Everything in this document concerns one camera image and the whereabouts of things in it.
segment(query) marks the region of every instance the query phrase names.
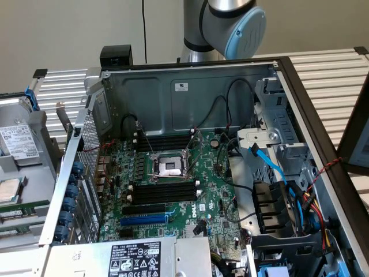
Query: green motherboard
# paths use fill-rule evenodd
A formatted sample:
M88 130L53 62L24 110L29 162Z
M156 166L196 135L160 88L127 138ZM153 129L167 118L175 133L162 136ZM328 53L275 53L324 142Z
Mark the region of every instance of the green motherboard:
M165 210L170 214L168 223L135 225L129 226L133 229L134 239L170 237L177 238L193 237L193 227L200 220L206 221L207 235L210 249L220 253L229 259L238 259L240 249L244 239L241 238L238 223L226 220L224 208L234 197L234 188L220 178L216 167L221 168L221 174L225 174L228 157L225 148L222 150L217 164L219 148L210 145L212 140L220 141L220 135L213 132L202 133L202 151L198 147L190 150L191 157L197 157L191 174L200 181L197 189L201 190L197 201L187 201L179 203L167 203ZM122 238L121 231L126 227L121 227L120 219L124 216L122 208L129 206L127 194L129 184L134 182L139 185L149 183L152 173L151 152L136 152L132 140L115 141L112 147L106 149L106 156L110 156L110 164L107 164L109 171L107 175L112 180L118 177L118 184L114 183L114 193L109 184L105 183L101 194L101 205L103 209L103 221L100 230L100 242L118 241ZM233 219L238 219L237 210L231 205L228 215Z

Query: blue pcie slot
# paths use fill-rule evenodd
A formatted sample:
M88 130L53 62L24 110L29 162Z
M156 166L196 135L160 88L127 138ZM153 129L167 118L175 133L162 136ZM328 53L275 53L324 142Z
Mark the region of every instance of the blue pcie slot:
M121 226L168 223L168 215L155 214L121 218Z

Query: white wall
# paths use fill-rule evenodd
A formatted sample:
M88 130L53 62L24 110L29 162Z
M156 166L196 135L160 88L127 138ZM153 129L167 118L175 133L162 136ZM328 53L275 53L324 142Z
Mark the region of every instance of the white wall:
M145 0L148 62L172 62L183 0ZM369 46L368 0L258 0L268 27L259 54ZM22 91L37 68L99 65L104 45L132 44L144 62L140 0L1 0L0 93Z
M175 61L182 0L145 0L148 62ZM0 93L22 91L37 68L99 66L105 45L131 44L144 63L140 0L1 0Z
M257 0L267 29L259 54L369 47L368 0Z

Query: ram slot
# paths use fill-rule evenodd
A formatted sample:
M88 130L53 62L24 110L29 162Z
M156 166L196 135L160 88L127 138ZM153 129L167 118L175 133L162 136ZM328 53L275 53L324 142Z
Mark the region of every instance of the ram slot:
M133 204L172 203L180 201L196 201L194 182L135 186Z
M148 137L150 145L154 151L166 151L185 149L187 144L191 140L190 135L180 136L161 136L161 137ZM149 152L150 146L146 141L146 138L138 138L137 152Z

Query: warning label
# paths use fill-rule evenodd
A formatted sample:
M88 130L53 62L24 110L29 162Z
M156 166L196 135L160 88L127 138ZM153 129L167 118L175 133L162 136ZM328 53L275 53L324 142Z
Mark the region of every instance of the warning label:
M108 277L159 277L160 241L113 245Z

